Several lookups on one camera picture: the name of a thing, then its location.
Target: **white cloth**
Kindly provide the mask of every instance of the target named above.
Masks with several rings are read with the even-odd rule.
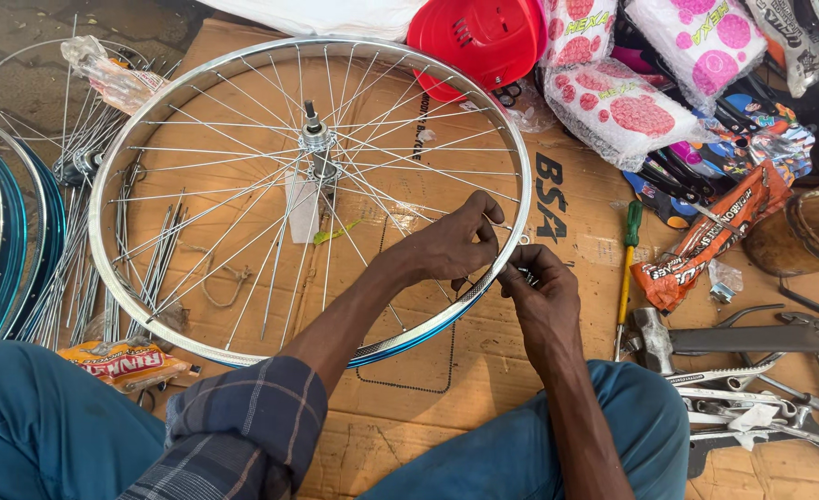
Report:
[[[684,98],[707,116],[768,48],[735,0],[631,0],[625,13],[663,56]]]
[[[548,23],[544,66],[599,61],[610,53],[616,0],[543,0],[543,6]]]
[[[354,35],[406,39],[409,21],[427,0],[201,0],[220,11],[260,22],[292,36]]]
[[[648,151],[714,136],[680,104],[613,59],[549,69],[545,98],[561,122],[604,160],[637,172]]]

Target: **bicycle wheel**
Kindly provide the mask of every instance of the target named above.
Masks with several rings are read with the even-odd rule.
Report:
[[[419,74],[468,103],[431,100]],[[519,131],[455,69],[399,44],[293,38],[205,63],[130,119],[95,178],[89,237],[135,328],[244,366],[383,248],[488,191],[506,216],[492,267],[459,294],[404,290],[353,367],[430,338],[482,296],[524,237],[530,185]]]

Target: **rolled sleeve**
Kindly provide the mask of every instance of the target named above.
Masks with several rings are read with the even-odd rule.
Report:
[[[322,380],[296,358],[198,381],[169,400],[166,453],[121,498],[289,496],[311,465],[326,411]]]

